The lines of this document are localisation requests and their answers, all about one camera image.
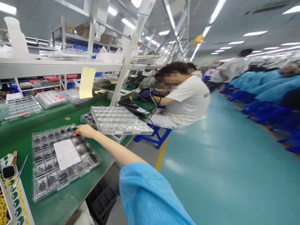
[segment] white shelf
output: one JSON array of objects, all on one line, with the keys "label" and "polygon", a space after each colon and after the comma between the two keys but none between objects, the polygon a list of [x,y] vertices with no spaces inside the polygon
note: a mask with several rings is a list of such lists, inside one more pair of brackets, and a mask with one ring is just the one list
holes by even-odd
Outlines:
[{"label": "white shelf", "polygon": [[14,77],[37,77],[57,74],[81,73],[82,67],[92,67],[96,72],[119,71],[122,63],[101,63],[82,61],[5,59],[0,58],[0,79]]},{"label": "white shelf", "polygon": [[53,86],[47,86],[47,87],[36,87],[36,88],[32,88],[32,89],[21,90],[21,92],[44,89],[44,88],[53,88],[53,87],[58,87],[58,86],[60,86],[60,85],[53,85]]},{"label": "white shelf", "polygon": [[129,70],[138,70],[138,69],[159,69],[164,65],[146,65],[146,64],[130,64]]}]

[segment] hand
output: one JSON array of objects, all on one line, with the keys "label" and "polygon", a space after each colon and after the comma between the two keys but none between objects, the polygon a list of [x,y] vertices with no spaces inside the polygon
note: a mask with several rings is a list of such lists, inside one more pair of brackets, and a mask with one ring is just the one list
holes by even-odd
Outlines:
[{"label": "hand", "polygon": [[86,138],[94,138],[94,134],[97,132],[95,131],[91,126],[85,124],[85,125],[79,125],[77,126],[76,132],[79,132],[79,134]]}]

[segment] blue chair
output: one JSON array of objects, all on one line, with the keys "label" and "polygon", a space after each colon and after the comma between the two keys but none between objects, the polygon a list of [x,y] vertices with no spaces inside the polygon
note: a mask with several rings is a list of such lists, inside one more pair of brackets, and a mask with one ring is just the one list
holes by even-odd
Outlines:
[{"label": "blue chair", "polygon": [[9,87],[9,93],[12,94],[12,91],[14,91],[14,93],[18,93],[18,86],[17,85],[13,85]]},{"label": "blue chair", "polygon": [[163,142],[167,139],[167,137],[169,136],[169,134],[171,133],[172,130],[171,129],[167,129],[167,128],[162,128],[162,129],[166,129],[166,131],[163,134],[163,136],[160,137],[158,131],[159,131],[159,129],[161,127],[158,127],[158,126],[155,126],[155,125],[152,125],[152,124],[148,124],[148,126],[150,126],[154,130],[154,132],[152,134],[152,137],[154,135],[156,135],[157,138],[158,138],[158,141],[157,140],[153,140],[151,138],[148,138],[145,135],[137,135],[137,136],[135,136],[134,141],[137,142],[137,143],[140,142],[141,140],[150,141],[150,142],[158,144],[157,147],[156,147],[156,149],[160,149],[160,147],[162,146]]}]

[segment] white t-shirt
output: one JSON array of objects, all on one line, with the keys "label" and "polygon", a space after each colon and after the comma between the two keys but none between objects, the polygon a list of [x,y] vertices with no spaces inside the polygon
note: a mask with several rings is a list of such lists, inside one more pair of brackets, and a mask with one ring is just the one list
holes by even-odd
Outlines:
[{"label": "white t-shirt", "polygon": [[174,122],[188,126],[201,119],[207,111],[210,93],[206,84],[193,75],[172,89],[166,98],[174,99],[164,114]]},{"label": "white t-shirt", "polygon": [[220,76],[220,72],[219,72],[221,69],[225,70],[224,75],[229,77],[229,80],[226,82],[230,82],[239,73],[242,73],[248,69],[248,63],[245,62],[244,57],[239,57],[236,59],[232,59],[228,62],[225,62],[223,65],[220,65],[219,67],[216,68],[214,76],[210,79],[210,81],[215,83],[223,82],[223,79]]}]

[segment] plastic tray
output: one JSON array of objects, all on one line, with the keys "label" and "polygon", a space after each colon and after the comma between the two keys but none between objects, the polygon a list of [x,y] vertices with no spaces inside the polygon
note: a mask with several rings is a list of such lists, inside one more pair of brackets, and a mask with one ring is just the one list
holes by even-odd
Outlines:
[{"label": "plastic tray", "polygon": [[79,99],[79,89],[68,89],[65,91],[59,91],[58,93],[64,96],[69,102],[77,106],[92,99],[92,98]]},{"label": "plastic tray", "polygon": [[[98,130],[98,128],[95,124],[94,117],[91,114],[91,112],[81,115],[80,123],[81,124],[92,124],[91,127],[94,128],[95,130]],[[107,137],[109,137],[110,139],[113,139],[115,142],[120,143],[126,137],[126,135],[107,135]]]},{"label": "plastic tray", "polygon": [[150,135],[154,130],[123,106],[91,106],[98,130],[105,135]]},{"label": "plastic tray", "polygon": [[64,96],[61,96],[57,91],[37,93],[36,98],[44,108],[51,108],[67,102],[67,99]]},{"label": "plastic tray", "polygon": [[[72,124],[32,134],[32,199],[34,202],[60,191],[102,163],[102,159],[84,137],[73,136],[75,130],[76,125]],[[71,139],[81,162],[61,171],[53,144],[66,139]]]},{"label": "plastic tray", "polygon": [[43,111],[42,106],[33,96],[9,100],[5,102],[6,120],[16,120]]}]

